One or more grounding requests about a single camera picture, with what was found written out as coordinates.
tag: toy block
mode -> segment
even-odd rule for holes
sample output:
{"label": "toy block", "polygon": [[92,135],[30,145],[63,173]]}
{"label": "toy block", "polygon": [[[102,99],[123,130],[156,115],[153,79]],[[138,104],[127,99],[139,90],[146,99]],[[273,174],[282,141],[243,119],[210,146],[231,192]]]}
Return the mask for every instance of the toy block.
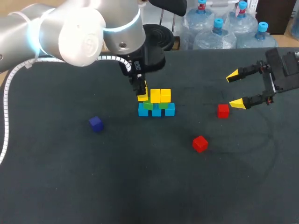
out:
{"label": "toy block", "polygon": [[159,109],[158,104],[154,104],[154,109],[151,112],[152,117],[161,117],[162,116],[162,110]]}
{"label": "toy block", "polygon": [[199,136],[198,138],[193,140],[192,146],[198,152],[202,153],[207,150],[209,143],[205,140],[204,137]]}
{"label": "toy block", "polygon": [[152,111],[154,109],[154,105],[150,102],[150,98],[149,100],[143,102],[143,108],[149,111]]}
{"label": "toy block", "polygon": [[229,106],[228,104],[220,104],[217,108],[217,117],[218,118],[228,118],[229,116]]}
{"label": "toy block", "polygon": [[147,101],[147,100],[149,100],[149,94],[148,94],[148,88],[147,87],[145,87],[145,91],[146,91],[145,95],[137,96],[138,101]]}
{"label": "toy block", "polygon": [[168,104],[168,108],[165,110],[165,116],[175,115],[175,103]]}
{"label": "toy block", "polygon": [[161,103],[171,102],[171,89],[161,89]]}
{"label": "toy block", "polygon": [[94,132],[100,132],[104,128],[103,123],[98,116],[95,116],[94,118],[89,119],[89,124],[93,128]]}
{"label": "toy block", "polygon": [[143,103],[140,103],[138,106],[138,115],[139,117],[148,117],[149,111],[143,108]]}
{"label": "toy block", "polygon": [[168,103],[159,103],[159,109],[161,110],[168,109]]}
{"label": "toy block", "polygon": [[161,90],[150,90],[150,102],[152,104],[160,103],[161,102]]}

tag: dark gray mat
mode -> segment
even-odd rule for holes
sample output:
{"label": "dark gray mat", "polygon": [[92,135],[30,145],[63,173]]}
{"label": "dark gray mat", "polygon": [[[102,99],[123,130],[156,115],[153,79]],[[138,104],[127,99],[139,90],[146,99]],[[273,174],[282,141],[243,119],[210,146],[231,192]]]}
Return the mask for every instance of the dark gray mat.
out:
{"label": "dark gray mat", "polygon": [[[0,223],[299,222],[299,90],[216,117],[219,103],[262,93],[259,75],[232,84],[225,77],[265,51],[168,52],[147,83],[172,88],[177,114],[169,118],[138,117],[117,63],[22,69],[9,93]],[[95,115],[100,134],[88,124]],[[210,143],[204,154],[192,148],[200,135]]]}

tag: block tower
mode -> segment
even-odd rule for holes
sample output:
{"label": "block tower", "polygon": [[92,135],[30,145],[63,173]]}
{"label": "block tower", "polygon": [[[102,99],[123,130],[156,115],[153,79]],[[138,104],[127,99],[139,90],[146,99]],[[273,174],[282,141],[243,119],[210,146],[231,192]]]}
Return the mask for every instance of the block tower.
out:
{"label": "block tower", "polygon": [[146,87],[146,94],[138,96],[138,101],[143,101],[139,103],[139,117],[148,117],[150,111],[152,117],[161,117],[162,110],[165,110],[165,116],[175,115],[175,104],[171,103],[171,89],[152,89],[149,97]]}

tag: blue block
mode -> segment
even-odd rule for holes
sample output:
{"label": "blue block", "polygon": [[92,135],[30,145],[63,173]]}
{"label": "blue block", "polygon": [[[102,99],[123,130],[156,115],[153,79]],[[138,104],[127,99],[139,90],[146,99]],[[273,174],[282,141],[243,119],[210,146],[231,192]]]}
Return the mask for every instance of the blue block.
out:
{"label": "blue block", "polygon": [[154,104],[154,109],[151,112],[152,117],[161,117],[162,116],[162,110],[159,109],[159,104]]}
{"label": "blue block", "polygon": [[139,117],[148,117],[149,111],[143,108],[143,103],[140,103],[138,106],[138,115]]}
{"label": "blue block", "polygon": [[89,124],[93,128],[94,132],[100,132],[103,130],[103,122],[100,120],[98,116],[95,116],[94,118],[89,119]]}
{"label": "blue block", "polygon": [[175,104],[169,103],[168,109],[165,110],[165,116],[174,116],[175,115]]}

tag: dark blue block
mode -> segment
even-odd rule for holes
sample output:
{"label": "dark blue block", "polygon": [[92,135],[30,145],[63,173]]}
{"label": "dark blue block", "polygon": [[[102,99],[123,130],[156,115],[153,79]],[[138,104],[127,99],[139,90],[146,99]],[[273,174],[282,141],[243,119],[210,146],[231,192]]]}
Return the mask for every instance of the dark blue block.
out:
{"label": "dark blue block", "polygon": [[89,124],[93,128],[94,132],[100,132],[103,130],[103,122],[100,120],[98,116],[95,116],[94,118],[89,119]]}

